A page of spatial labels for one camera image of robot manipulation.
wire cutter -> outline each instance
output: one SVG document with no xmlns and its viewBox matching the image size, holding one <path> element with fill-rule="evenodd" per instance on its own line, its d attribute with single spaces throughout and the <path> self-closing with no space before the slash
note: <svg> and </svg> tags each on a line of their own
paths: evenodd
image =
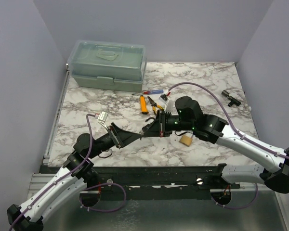
<svg viewBox="0 0 289 231">
<path fill-rule="evenodd" d="M 163 108 L 162 106 L 158 105 L 154 100 L 152 100 L 150 96 L 148 96 L 148 99 L 149 99 L 149 101 L 150 101 L 150 104 L 151 104 L 151 106 L 152 106 L 152 109 L 153 109 L 153 112 L 154 112 L 155 115 L 156 115 L 156 113 L 157 113 L 156 108 L 159 108 L 159 109 L 161 109 L 161 110 L 164 110 L 164 108 Z"/>
</svg>

green plastic toolbox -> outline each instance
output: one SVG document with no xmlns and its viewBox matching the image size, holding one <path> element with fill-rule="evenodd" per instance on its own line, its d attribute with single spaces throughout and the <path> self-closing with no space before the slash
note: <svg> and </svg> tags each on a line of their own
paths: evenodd
<svg viewBox="0 0 289 231">
<path fill-rule="evenodd" d="M 146 68 L 143 45 L 78 40 L 67 63 L 81 87 L 142 91 Z"/>
</svg>

marble table top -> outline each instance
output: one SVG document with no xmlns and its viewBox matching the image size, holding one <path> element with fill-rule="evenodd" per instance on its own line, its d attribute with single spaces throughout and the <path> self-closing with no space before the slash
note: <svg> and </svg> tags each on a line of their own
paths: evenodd
<svg viewBox="0 0 289 231">
<path fill-rule="evenodd" d="M 143 90 L 168 89 L 180 82 L 195 82 L 211 90 L 225 105 L 234 125 L 241 131 L 257 137 L 244 92 L 234 63 L 148 63 L 144 77 Z M 229 100 L 221 95 L 228 90 L 239 99 L 239 107 L 228 107 Z M 172 98 L 188 95 L 197 100 L 204 113 L 214 114 L 224 119 L 221 108 L 205 91 L 191 85 L 181 85 L 172 91 Z M 157 100 L 159 95 L 152 95 Z M 48 166 L 60 167 L 73 151 L 77 137 L 88 132 L 87 113 L 109 113 L 106 124 L 114 122 L 118 127 L 139 132 L 147 124 L 145 120 L 154 116 L 147 100 L 149 115 L 140 110 L 139 96 L 130 92 L 81 88 L 73 78 L 69 79 L 57 130 L 50 151 Z M 93 136 L 97 139 L 106 130 L 96 119 L 91 119 Z M 159 166 L 215 166 L 219 163 L 249 165 L 254 162 L 228 148 L 203 142 L 193 138 L 191 146 L 179 143 L 180 137 L 172 134 L 167 138 L 144 138 L 117 149 L 107 159 L 95 157 L 95 166 L 104 167 L 159 167 Z"/>
</svg>

translucent lid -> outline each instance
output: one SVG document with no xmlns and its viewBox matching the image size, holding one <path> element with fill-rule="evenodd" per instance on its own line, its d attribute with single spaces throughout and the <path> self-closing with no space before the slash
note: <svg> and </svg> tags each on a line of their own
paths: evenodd
<svg viewBox="0 0 289 231">
<path fill-rule="evenodd" d="M 79 40 L 68 63 L 139 69 L 144 51 L 143 45 Z"/>
</svg>

purple cable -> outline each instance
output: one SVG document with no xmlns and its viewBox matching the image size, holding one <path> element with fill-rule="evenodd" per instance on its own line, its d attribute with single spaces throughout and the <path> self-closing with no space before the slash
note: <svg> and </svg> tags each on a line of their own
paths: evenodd
<svg viewBox="0 0 289 231">
<path fill-rule="evenodd" d="M 222 205 L 222 204 L 219 204 L 218 202 L 216 202 L 213 197 L 212 197 L 212 201 L 214 201 L 216 205 L 218 205 L 219 207 L 222 207 L 222 208 L 227 208 L 227 209 L 232 209 L 232 210 L 247 208 L 247 207 L 251 206 L 251 205 L 257 200 L 257 198 L 258 198 L 259 189 L 258 189 L 258 185 L 257 185 L 257 184 L 255 184 L 255 185 L 256 185 L 256 194 L 255 194 L 255 197 L 254 197 L 254 199 L 253 199 L 251 202 L 249 202 L 247 205 L 243 205 L 243 206 L 239 206 L 239 207 L 226 206 L 226 205 Z"/>
<path fill-rule="evenodd" d="M 122 189 L 122 191 L 123 191 L 123 193 L 124 193 L 124 199 L 123 199 L 122 204 L 121 204 L 119 207 L 113 208 L 113 209 L 109 209 L 109 210 L 103 210 L 103 209 L 86 207 L 86 206 L 83 205 L 81 198 L 79 198 L 79 201 L 80 201 L 80 203 L 81 203 L 81 206 L 84 207 L 84 208 L 86 208 L 86 209 L 92 210 L 92 211 L 104 212 L 104 213 L 115 212 L 115 211 L 118 211 L 119 209 L 123 208 L 123 207 L 125 206 L 125 203 L 126 203 L 126 192 L 125 192 L 124 188 L 123 188 L 121 185 L 119 185 L 119 184 L 116 184 L 116 183 L 103 183 L 103 184 L 98 184 L 98 185 L 89 187 L 89 188 L 85 189 L 84 191 L 87 191 L 87 190 L 90 190 L 90 189 L 94 189 L 94 188 L 98 188 L 98 187 L 104 186 L 104 185 L 116 185 L 116 186 L 118 186 L 119 188 Z"/>
<path fill-rule="evenodd" d="M 63 180 L 64 178 L 66 178 L 67 176 L 73 174 L 78 168 L 80 168 L 89 158 L 89 155 L 90 155 L 90 152 L 92 150 L 92 145 L 93 145 L 93 137 L 92 137 L 92 129 L 91 129 L 91 125 L 90 125 L 90 121 L 89 121 L 89 117 L 92 116 L 92 117 L 95 117 L 95 115 L 92 115 L 92 114 L 87 114 L 86 115 L 86 119 L 87 119 L 87 123 L 88 123 L 88 127 L 89 127 L 89 133 L 90 133 L 90 146 L 89 146 L 89 150 L 88 150 L 88 153 L 86 155 L 86 157 L 83 159 L 83 161 L 77 166 L 75 167 L 73 170 L 71 170 L 70 172 L 66 173 L 65 175 L 63 175 L 62 177 L 60 177 L 59 179 L 57 179 L 55 182 L 58 183 L 60 182 L 61 180 Z M 50 184 L 44 191 L 42 191 L 40 193 L 40 195 L 37 196 L 37 198 L 32 201 L 32 203 L 29 205 L 29 206 L 33 206 L 49 189 L 52 188 L 52 186 L 54 186 L 55 184 L 52 183 Z M 16 219 L 15 221 L 11 224 L 10 228 L 9 228 L 9 231 L 12 231 L 13 230 L 13 227 L 14 225 L 19 221 L 19 219 L 28 211 L 29 209 L 26 208 Z"/>
<path fill-rule="evenodd" d="M 209 94 L 216 100 L 216 102 L 219 104 L 219 106 L 222 108 L 225 116 L 227 117 L 227 119 L 228 119 L 228 121 L 229 121 L 229 124 L 230 124 L 230 127 L 232 128 L 232 130 L 233 130 L 236 134 L 238 134 L 238 136 L 241 137 L 243 140 L 246 140 L 247 142 L 249 142 L 249 143 L 255 145 L 256 147 L 261 148 L 262 150 L 265 150 L 265 151 L 267 151 L 267 152 L 269 152 L 269 153 L 271 153 L 271 154 L 273 154 L 273 155 L 278 155 L 278 156 L 280 156 L 280 157 L 283 157 L 283 158 L 289 160 L 289 156 L 278 154 L 277 152 L 275 152 L 275 151 L 273 151 L 273 150 L 271 150 L 271 149 L 269 149 L 269 148 L 266 148 L 266 147 L 262 146 L 261 144 L 258 144 L 257 142 L 252 141 L 251 139 L 249 139 L 249 138 L 247 138 L 247 137 L 243 137 L 243 135 L 236 129 L 235 125 L 233 124 L 233 122 L 232 122 L 229 114 L 227 113 L 226 109 L 224 108 L 223 104 L 222 104 L 222 103 L 219 101 L 219 99 L 218 99 L 210 90 L 208 90 L 207 88 L 205 88 L 205 87 L 203 87 L 203 86 L 201 86 L 201 85 L 199 85 L 199 84 L 197 84 L 197 83 L 182 82 L 182 83 L 178 83 L 178 84 L 173 85 L 172 87 L 170 87 L 170 88 L 168 89 L 168 91 L 171 91 L 173 88 L 175 88 L 175 87 L 177 87 L 177 86 L 179 86 L 179 85 L 182 85 L 182 84 L 195 85 L 195 86 L 197 86 L 197 87 L 205 90 L 207 93 L 209 93 Z"/>
</svg>

